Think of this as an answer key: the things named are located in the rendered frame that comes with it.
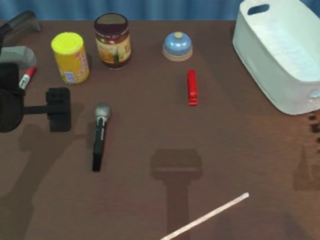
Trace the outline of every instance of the white basket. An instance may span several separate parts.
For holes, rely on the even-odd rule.
[[[248,15],[261,5],[269,9]],[[320,19],[300,0],[244,0],[233,46],[281,112],[298,115],[320,109]]]

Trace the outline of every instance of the white stick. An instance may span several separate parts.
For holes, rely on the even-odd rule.
[[[205,222],[208,219],[212,218],[213,216],[223,212],[224,210],[232,207],[233,205],[240,203],[241,201],[243,201],[244,199],[246,199],[248,197],[249,197],[249,193],[246,192],[246,193],[242,194],[241,196],[235,198],[234,200],[226,203],[225,205],[218,207],[217,209],[207,213],[206,215],[198,218],[197,220],[190,222],[188,225],[185,225],[182,228],[174,231],[173,233],[170,233],[169,235],[163,237],[161,240],[171,240],[171,239],[175,238],[176,236],[194,228],[195,226],[202,224],[203,222]]]

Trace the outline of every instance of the yellow canister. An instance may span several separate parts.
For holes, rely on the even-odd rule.
[[[89,76],[89,66],[82,37],[75,32],[58,34],[51,42],[61,77],[66,84],[80,84]]]

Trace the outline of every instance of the blue curtain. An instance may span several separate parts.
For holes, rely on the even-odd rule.
[[[320,16],[320,0],[301,0]],[[32,10],[41,20],[94,20],[116,12],[129,20],[235,20],[242,0],[0,0],[0,20]]]

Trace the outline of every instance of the jar lid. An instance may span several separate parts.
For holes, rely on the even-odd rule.
[[[163,48],[170,55],[184,56],[191,51],[192,41],[187,34],[177,31],[165,38]]]
[[[94,29],[102,36],[121,35],[128,29],[128,20],[119,13],[106,13],[94,21]]]
[[[54,52],[60,55],[75,54],[82,48],[84,40],[75,32],[63,32],[58,34],[51,42]]]

